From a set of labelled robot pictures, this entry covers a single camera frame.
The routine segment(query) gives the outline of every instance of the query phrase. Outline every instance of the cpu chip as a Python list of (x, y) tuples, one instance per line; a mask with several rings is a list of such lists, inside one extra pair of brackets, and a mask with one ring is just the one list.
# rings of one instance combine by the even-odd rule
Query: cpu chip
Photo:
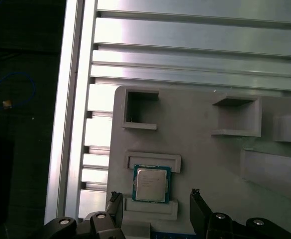
[(170, 167), (135, 165), (132, 199), (168, 203), (170, 179)]

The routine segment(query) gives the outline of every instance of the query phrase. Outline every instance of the blue circuit board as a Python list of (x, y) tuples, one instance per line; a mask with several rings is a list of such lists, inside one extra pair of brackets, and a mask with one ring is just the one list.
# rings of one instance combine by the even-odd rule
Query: blue circuit board
[(151, 232), (151, 239), (203, 239), (197, 235)]

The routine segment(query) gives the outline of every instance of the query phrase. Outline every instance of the metal frame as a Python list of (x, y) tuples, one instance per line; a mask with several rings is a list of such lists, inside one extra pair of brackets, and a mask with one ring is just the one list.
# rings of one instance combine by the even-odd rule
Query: metal frame
[(291, 96), (286, 2), (68, 1), (45, 222), (104, 206), (118, 86)]
[(72, 108), (84, 0), (66, 4), (44, 223), (64, 215)]
[(81, 32), (73, 130), (71, 136), (67, 199), (65, 207), (65, 215), (75, 219), (78, 218), (79, 213), (81, 165), (86, 127), (88, 105), (87, 95), (90, 82), (91, 52), (94, 39), (96, 12), (97, 0), (87, 0), (84, 6)]

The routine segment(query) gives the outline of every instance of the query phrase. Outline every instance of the dark floor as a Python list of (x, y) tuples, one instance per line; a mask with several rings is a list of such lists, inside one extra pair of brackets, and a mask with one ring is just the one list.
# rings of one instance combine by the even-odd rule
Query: dark floor
[[(0, 110), (0, 138), (14, 144), (11, 180), (5, 179), (8, 217), (0, 225), (0, 239), (6, 233), (22, 239), (43, 225), (64, 10), (63, 0), (0, 4), (0, 79), (23, 71), (36, 86), (25, 105)], [(26, 77), (7, 78), (0, 84), (0, 106), (6, 100), (23, 101), (31, 92)], [(2, 162), (0, 171), (6, 165)]]

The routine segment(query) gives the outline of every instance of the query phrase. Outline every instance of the bolt head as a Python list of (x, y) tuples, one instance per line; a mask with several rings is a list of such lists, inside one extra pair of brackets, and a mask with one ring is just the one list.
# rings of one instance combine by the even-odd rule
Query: bolt head
[(97, 218), (99, 218), (99, 219), (105, 218), (105, 214), (98, 214)]
[(62, 220), (61, 222), (59, 222), (61, 225), (64, 225), (64, 224), (68, 224), (69, 223), (69, 220)]
[(222, 214), (222, 213), (218, 213), (218, 214), (216, 214), (216, 217), (217, 217), (218, 219), (225, 219), (225, 218), (226, 218), (226, 216), (225, 216), (224, 214)]
[(258, 226), (263, 226), (265, 223), (259, 219), (255, 219), (254, 220), (254, 224), (258, 225)]

